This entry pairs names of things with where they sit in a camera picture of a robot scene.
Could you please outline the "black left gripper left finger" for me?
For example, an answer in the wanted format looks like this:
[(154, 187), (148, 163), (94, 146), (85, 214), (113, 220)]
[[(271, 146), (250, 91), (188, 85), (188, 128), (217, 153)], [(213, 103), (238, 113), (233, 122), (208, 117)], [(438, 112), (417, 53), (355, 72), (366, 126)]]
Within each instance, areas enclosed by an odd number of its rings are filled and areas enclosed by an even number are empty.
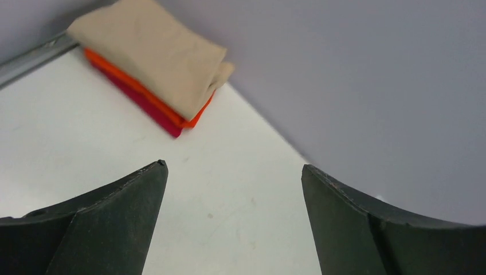
[(2, 274), (141, 274), (168, 177), (158, 160), (23, 217), (1, 219)]

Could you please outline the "crimson folded t shirt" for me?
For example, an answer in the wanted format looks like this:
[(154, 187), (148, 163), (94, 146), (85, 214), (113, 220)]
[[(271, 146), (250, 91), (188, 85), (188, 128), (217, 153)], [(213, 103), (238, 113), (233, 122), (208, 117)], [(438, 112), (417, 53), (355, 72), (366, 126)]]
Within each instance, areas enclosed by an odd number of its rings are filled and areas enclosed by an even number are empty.
[(171, 137), (178, 138), (182, 133), (182, 129), (178, 128), (162, 111), (155, 105), (150, 103), (143, 95), (124, 84), (115, 76), (104, 71), (100, 66), (94, 62), (89, 62), (94, 68), (101, 72), (114, 86), (116, 86), (123, 94), (128, 97), (134, 104), (136, 104), (147, 116), (164, 129)]

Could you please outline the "orange folded t shirt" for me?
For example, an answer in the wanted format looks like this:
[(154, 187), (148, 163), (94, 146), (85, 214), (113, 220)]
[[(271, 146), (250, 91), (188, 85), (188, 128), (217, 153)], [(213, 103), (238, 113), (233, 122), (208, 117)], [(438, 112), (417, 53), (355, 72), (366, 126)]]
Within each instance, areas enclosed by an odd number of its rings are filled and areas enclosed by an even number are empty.
[(104, 71), (108, 72), (109, 74), (115, 76), (119, 80), (121, 80), (124, 84), (127, 84), (130, 88), (134, 89), (136, 92), (143, 95), (150, 103), (155, 105), (160, 111), (162, 111), (178, 128), (184, 129), (191, 129), (194, 128), (200, 119), (201, 115), (203, 114), (204, 110), (207, 106), (211, 103), (213, 96), (210, 96), (208, 101), (202, 107), (202, 109), (197, 113), (196, 117), (192, 120), (186, 120), (177, 112), (172, 110), (165, 102), (160, 100), (157, 96), (155, 96), (151, 91), (145, 88), (139, 81), (132, 78), (128, 74), (124, 73), (122, 70), (117, 68), (116, 66), (112, 65), (110, 62), (102, 58), (102, 56), (98, 55), (96, 52), (84, 48), (84, 55), (87, 60), (90, 62), (94, 62), (96, 65), (100, 66)]

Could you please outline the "beige folded t shirt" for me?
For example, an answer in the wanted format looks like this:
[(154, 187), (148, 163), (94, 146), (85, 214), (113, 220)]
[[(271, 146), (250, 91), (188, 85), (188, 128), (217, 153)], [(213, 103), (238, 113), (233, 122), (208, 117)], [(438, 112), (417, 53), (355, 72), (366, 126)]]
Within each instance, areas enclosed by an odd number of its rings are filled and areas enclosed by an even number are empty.
[(67, 33), (186, 120), (234, 71), (226, 48), (188, 29), (157, 1), (117, 1), (78, 17)]

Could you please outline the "aluminium table edge rail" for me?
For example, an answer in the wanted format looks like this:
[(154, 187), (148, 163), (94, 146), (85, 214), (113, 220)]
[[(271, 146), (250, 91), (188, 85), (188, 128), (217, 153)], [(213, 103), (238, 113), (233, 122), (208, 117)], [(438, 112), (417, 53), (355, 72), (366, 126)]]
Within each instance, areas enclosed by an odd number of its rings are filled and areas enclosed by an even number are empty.
[(66, 32), (1, 63), (1, 89), (78, 47)]

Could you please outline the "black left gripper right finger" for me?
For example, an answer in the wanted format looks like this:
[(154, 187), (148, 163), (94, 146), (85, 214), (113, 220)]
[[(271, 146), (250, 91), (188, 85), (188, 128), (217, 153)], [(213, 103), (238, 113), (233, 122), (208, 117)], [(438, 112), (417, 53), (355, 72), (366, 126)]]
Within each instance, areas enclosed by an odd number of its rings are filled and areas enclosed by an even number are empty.
[(412, 213), (313, 165), (301, 183), (323, 274), (484, 274), (485, 226)]

